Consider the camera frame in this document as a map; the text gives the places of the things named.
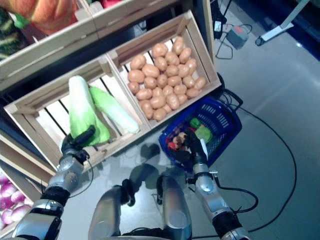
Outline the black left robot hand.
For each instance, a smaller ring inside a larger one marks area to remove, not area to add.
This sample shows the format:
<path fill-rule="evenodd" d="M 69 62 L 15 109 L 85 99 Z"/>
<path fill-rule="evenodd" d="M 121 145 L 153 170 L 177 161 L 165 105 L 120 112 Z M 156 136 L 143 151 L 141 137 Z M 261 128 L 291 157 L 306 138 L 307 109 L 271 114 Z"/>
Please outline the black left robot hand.
<path fill-rule="evenodd" d="M 60 148 L 62 157 L 60 158 L 59 163 L 66 157 L 71 156 L 80 164 L 84 165 L 84 162 L 90 158 L 90 155 L 84 148 L 86 147 L 86 144 L 93 139 L 95 133 L 96 128 L 93 125 L 90 125 L 87 130 L 76 138 L 73 138 L 71 134 L 67 135 L 62 141 Z"/>

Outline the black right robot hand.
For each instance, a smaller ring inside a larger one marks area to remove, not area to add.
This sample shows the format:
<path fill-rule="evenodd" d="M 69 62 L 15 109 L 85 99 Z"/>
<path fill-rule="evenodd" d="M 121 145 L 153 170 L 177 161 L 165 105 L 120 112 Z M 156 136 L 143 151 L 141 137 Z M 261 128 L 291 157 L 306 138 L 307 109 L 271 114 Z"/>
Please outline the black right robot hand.
<path fill-rule="evenodd" d="M 208 157 L 203 149 L 201 140 L 193 131 L 185 132 L 184 150 L 174 153 L 175 161 L 187 172 L 191 172 L 196 164 L 208 165 Z"/>

